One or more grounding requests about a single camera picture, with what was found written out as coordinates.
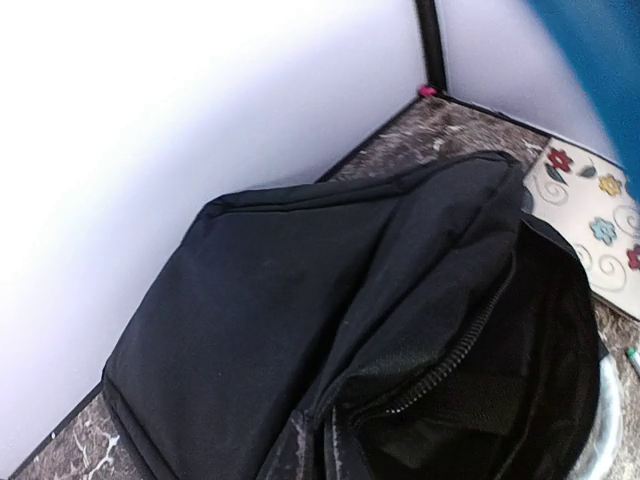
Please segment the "black student backpack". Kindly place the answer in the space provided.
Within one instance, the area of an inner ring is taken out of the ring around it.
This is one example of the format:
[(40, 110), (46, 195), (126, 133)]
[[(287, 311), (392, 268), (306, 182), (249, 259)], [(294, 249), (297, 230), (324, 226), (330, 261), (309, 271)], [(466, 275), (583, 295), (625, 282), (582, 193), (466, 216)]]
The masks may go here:
[(103, 370), (145, 479), (565, 479), (604, 352), (569, 243), (479, 151), (198, 213)]

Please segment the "dog picture book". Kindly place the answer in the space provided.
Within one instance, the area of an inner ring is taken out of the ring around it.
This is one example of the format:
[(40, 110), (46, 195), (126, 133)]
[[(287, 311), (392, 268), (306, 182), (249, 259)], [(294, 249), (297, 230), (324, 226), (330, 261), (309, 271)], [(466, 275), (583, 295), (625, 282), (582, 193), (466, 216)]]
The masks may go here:
[(639, 176), (639, 3), (531, 1), (593, 103), (619, 161)]

